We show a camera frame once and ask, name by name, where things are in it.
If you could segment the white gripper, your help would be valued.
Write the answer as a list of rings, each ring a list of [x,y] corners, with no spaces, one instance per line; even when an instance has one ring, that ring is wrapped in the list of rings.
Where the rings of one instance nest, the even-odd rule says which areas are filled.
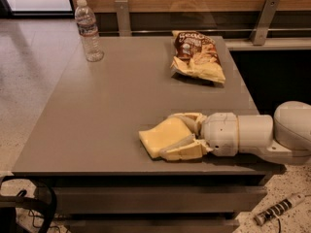
[[[234,156],[238,153],[238,119],[233,113],[177,113],[169,116],[172,125],[188,137],[165,147],[159,156],[167,161],[193,160],[208,152],[216,156]]]

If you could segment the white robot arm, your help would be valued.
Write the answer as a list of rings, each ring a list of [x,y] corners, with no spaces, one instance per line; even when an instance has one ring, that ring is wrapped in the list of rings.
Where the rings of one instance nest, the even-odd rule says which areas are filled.
[[[304,165],[311,154],[311,106],[285,102],[273,116],[233,113],[177,114],[192,134],[159,151],[168,160],[190,160],[207,153],[216,156],[253,154],[277,164]]]

